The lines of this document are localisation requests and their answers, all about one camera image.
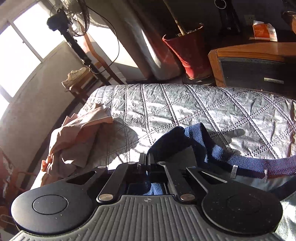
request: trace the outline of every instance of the cabinet drawer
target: cabinet drawer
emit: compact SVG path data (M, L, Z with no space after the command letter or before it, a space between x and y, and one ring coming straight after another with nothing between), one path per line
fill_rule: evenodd
M226 86L264 90L296 99L296 64L219 58Z

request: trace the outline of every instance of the sunlight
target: sunlight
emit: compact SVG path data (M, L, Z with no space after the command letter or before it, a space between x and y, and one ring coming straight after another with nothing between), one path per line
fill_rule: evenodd
M7 102L6 99L2 95L0 95L0 118L3 116L7 106L9 103Z
M35 4L14 21L19 31L42 58L64 39L59 31L53 32L48 28L48 18L49 14L39 4Z
M11 26L0 34L0 56L0 85L13 97L40 61Z
M152 46L151 46L149 40L147 39L146 34L144 33L143 30L142 30L142 35L143 35L143 38L144 38L144 40L145 40L145 43L146 43L146 45L147 45L147 48L148 48L148 50L149 50L149 53L150 53L152 59L154 60L154 62L156 63L156 65L157 65L159 68L161 68L161 62L159 61L158 57L156 56L156 54L155 54L155 52L154 52L154 50L153 50L153 48L152 48Z
M89 29L87 31L95 42L100 46L100 48L105 52L108 58L113 61L118 54L118 42L115 34L109 28L96 27L93 25L89 25ZM119 56L115 63L123 64L138 68L132 57L123 47L123 45L119 42Z

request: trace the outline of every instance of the metal screw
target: metal screw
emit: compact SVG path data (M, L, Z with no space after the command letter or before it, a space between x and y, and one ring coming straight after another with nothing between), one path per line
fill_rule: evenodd
M112 194L106 193L99 196L100 201L111 201L114 198Z
M181 198L181 200L183 200L183 201L187 201L187 202L189 202L189 201L193 201L193 200L195 199L195 196L192 195L192 194L190 194L190 193L185 193L185 194L182 194L182 195L180 196L180 198Z

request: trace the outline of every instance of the fan stand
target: fan stand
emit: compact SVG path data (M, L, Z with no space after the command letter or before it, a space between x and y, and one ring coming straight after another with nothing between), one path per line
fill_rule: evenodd
M71 48L75 51L75 53L81 58L82 63L89 67L90 70L105 84L105 85L111 85L106 78L100 73L100 71L94 66L94 64L91 62L91 59L86 55L86 53L83 51L83 49L79 46L79 44L76 42L76 40L71 36L71 34L68 31L60 30L60 33L64 36L68 44L71 46Z
M79 44L76 42L76 40L68 32L68 29L69 29L68 24L69 24L68 18L62 9L58 9L57 13L55 15L51 16L47 20L47 25L48 25L49 29L51 29L52 31L58 30L61 33L61 35L64 36L64 38L69 43L71 48L81 58L83 64L85 66L89 67L90 71L92 71L98 77L98 79L100 79L105 85L111 85L106 80L106 78L100 73L100 71L94 66L94 64L91 62L90 58L86 55L86 53L79 46Z

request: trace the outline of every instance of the bed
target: bed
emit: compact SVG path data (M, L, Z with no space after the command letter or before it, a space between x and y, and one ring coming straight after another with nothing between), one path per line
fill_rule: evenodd
M198 122L218 145L238 155L295 155L295 101L282 96L240 88L135 84L97 89L80 113L94 103L103 103L114 123L100 127L86 168L115 169L138 161L141 152L175 126Z

